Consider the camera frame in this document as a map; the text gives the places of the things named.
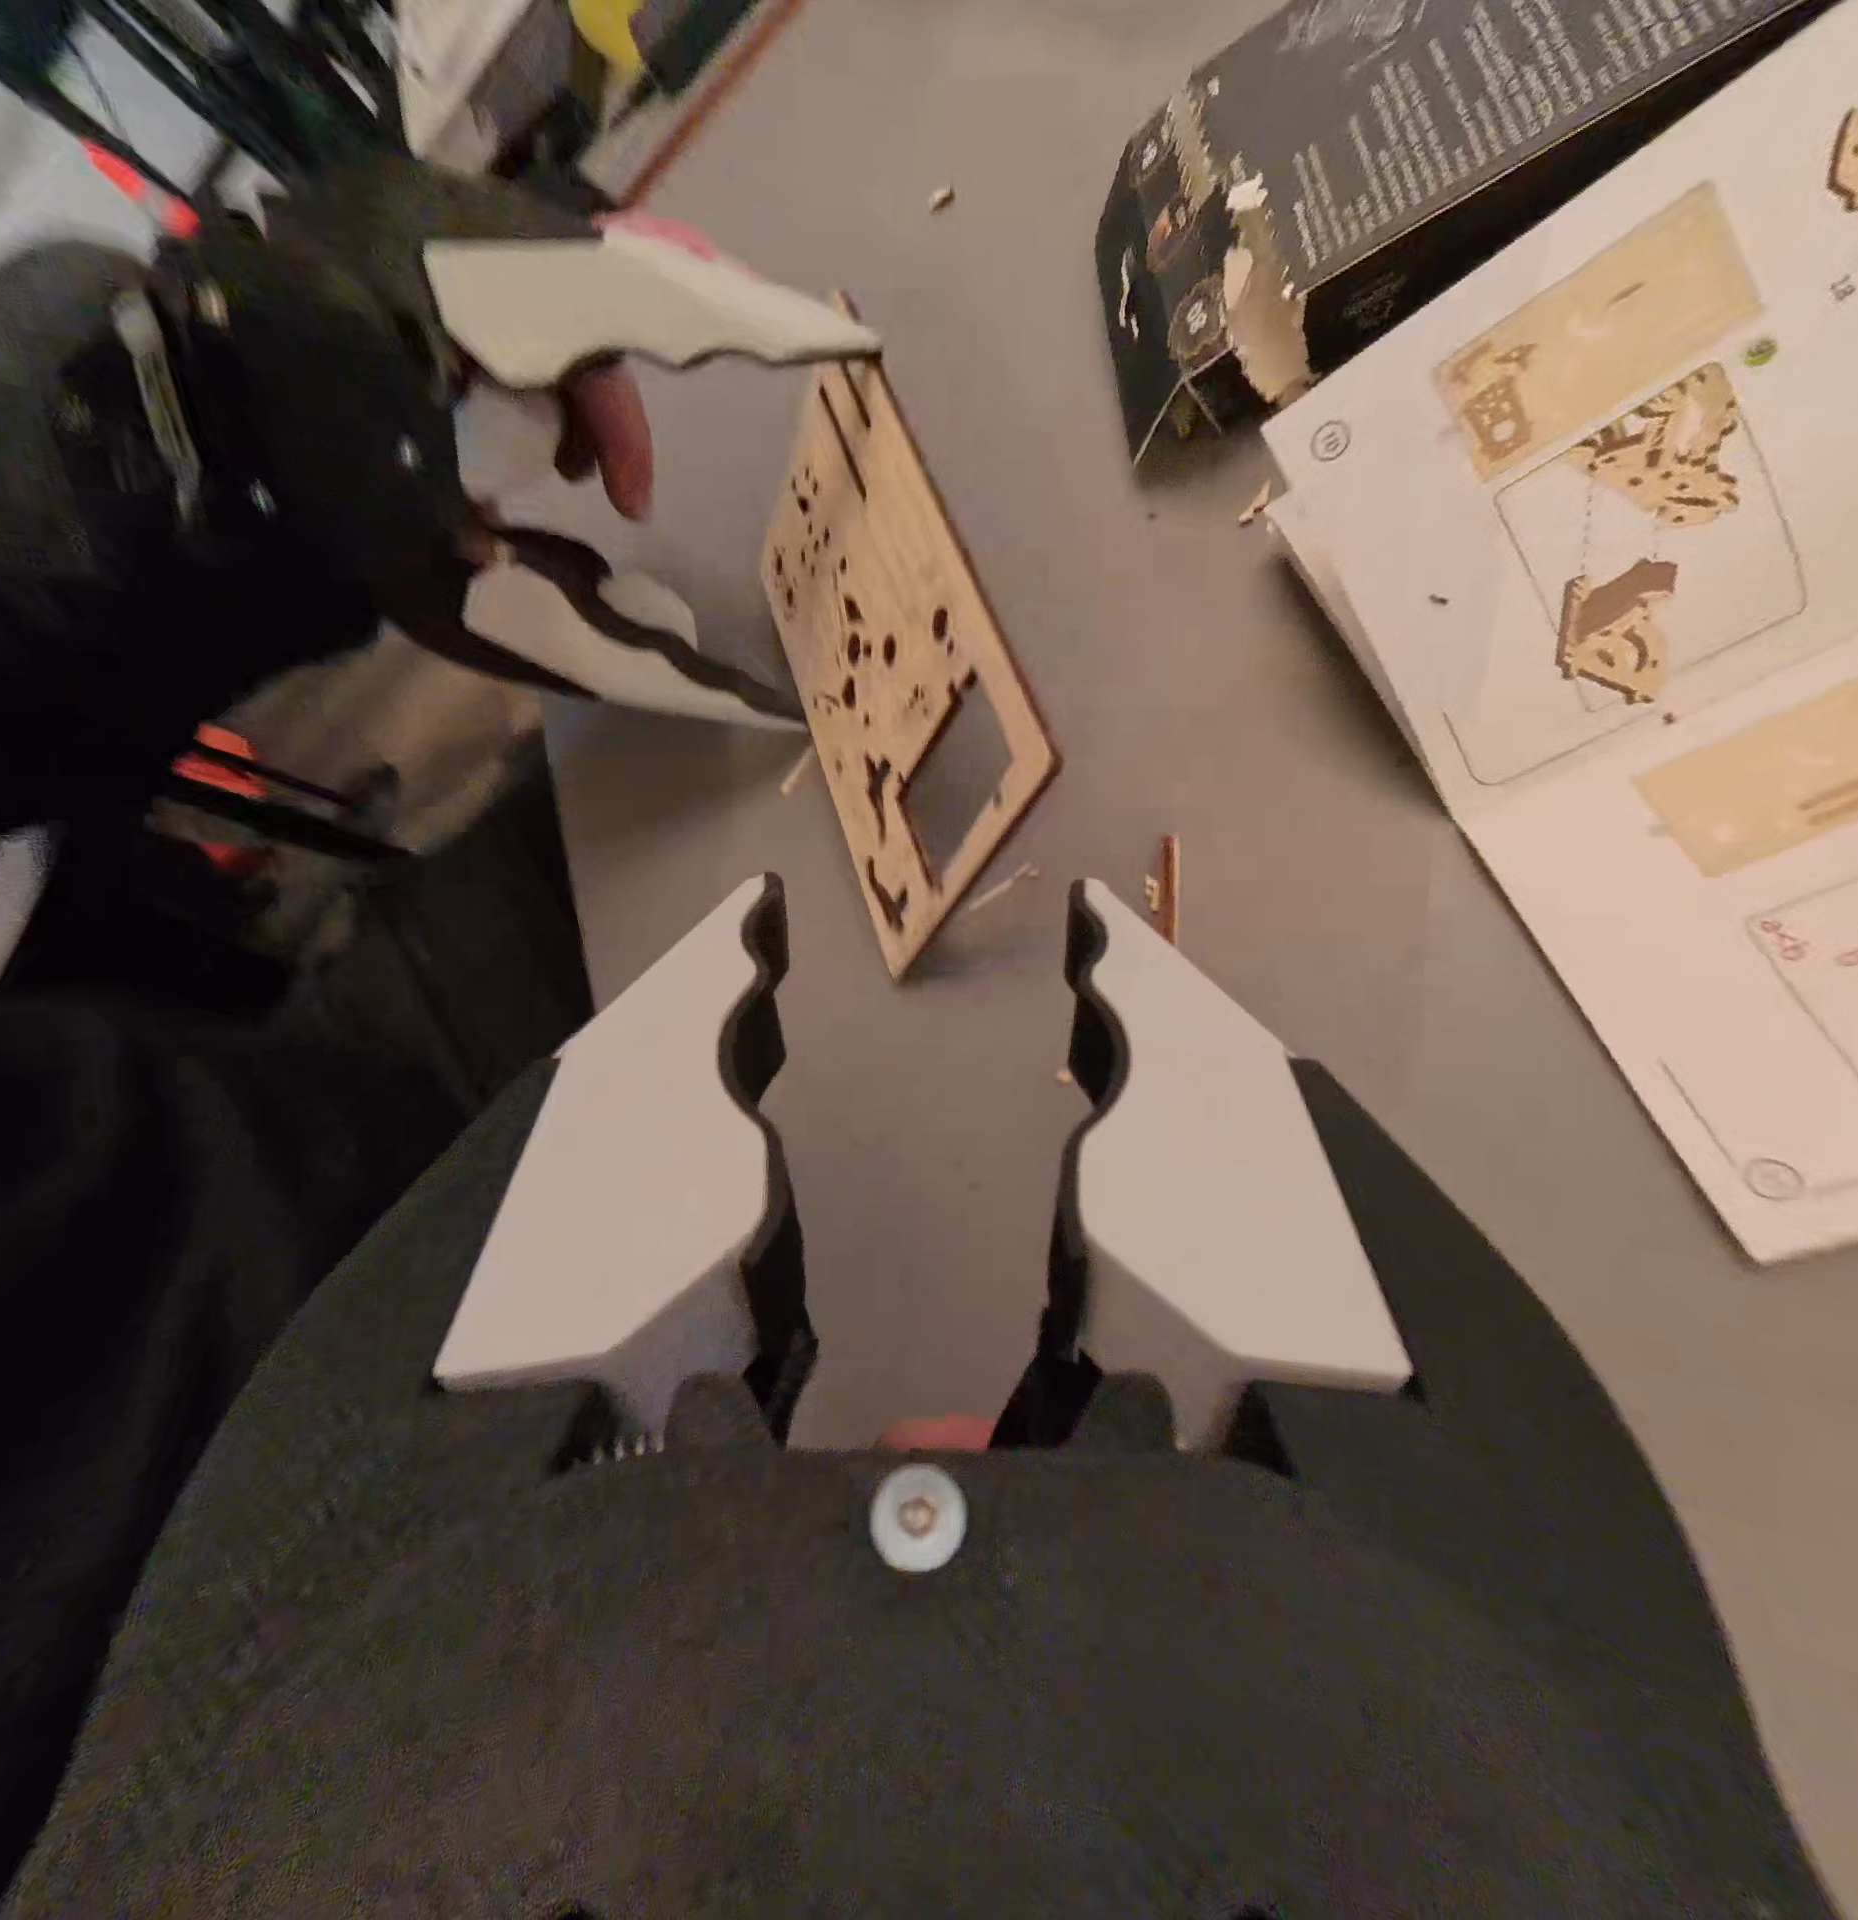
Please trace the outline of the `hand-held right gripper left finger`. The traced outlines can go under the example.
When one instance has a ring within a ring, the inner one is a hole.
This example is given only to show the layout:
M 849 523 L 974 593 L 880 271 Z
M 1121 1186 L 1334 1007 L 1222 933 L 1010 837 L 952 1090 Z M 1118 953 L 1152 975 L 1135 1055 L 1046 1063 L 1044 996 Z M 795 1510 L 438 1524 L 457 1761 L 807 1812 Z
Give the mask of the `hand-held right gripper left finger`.
M 662 1435 L 689 1378 L 738 1378 L 772 1441 L 818 1364 L 801 1218 L 765 1093 L 787 1063 L 787 890 L 736 887 L 559 1049 L 435 1351 L 449 1393 L 584 1382 Z

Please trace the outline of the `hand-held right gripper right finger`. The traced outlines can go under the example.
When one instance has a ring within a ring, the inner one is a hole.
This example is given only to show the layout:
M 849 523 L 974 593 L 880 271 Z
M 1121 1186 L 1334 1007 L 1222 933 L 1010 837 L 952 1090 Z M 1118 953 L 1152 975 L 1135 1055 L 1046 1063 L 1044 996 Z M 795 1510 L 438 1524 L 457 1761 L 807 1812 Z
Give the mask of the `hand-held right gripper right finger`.
M 1222 1454 L 1256 1388 L 1410 1388 L 1299 1060 L 1108 882 L 1069 890 L 1063 975 L 1086 1115 L 1038 1346 L 991 1442 L 1061 1446 L 1115 1374 L 1158 1382 L 1181 1454 Z

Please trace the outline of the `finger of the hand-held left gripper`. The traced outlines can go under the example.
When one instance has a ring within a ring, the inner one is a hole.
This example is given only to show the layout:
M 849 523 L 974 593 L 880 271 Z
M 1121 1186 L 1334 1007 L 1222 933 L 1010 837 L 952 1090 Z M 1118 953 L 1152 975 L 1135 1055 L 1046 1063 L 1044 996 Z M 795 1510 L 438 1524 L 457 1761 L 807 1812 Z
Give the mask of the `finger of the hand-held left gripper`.
M 689 372 L 718 359 L 809 368 L 881 357 L 880 335 L 840 307 L 643 227 L 435 240 L 421 264 L 449 341 L 508 391 L 559 386 L 605 359 Z
M 689 603 L 564 533 L 502 533 L 472 579 L 462 628 L 605 709 L 805 733 L 795 695 L 700 651 Z

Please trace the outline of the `laser-cut wooden parts sheet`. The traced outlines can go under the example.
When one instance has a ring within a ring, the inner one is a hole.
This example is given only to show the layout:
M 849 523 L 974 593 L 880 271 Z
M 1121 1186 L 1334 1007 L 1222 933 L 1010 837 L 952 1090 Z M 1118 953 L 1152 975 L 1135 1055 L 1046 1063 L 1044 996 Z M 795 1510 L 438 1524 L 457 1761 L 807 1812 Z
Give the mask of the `laser-cut wooden parts sheet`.
M 901 981 L 1063 754 L 881 359 L 809 372 L 756 574 Z

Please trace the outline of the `person's left hand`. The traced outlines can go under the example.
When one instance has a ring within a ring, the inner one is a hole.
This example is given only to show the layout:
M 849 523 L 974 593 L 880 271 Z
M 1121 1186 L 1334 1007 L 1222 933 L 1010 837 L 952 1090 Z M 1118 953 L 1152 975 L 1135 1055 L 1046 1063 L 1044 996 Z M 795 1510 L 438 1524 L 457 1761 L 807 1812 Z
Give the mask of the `person's left hand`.
M 624 359 L 591 359 L 559 386 L 555 469 L 566 484 L 594 477 L 626 520 L 651 517 L 655 441 Z

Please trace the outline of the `black cardboard kit box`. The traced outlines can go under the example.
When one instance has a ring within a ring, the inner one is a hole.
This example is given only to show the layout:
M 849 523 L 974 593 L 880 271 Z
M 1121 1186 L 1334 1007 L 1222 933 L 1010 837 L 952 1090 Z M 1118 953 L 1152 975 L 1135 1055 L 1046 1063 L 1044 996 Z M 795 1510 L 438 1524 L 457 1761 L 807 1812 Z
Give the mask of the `black cardboard kit box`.
M 1128 459 L 1299 399 L 1826 2 L 1281 2 L 1115 161 L 1093 237 Z

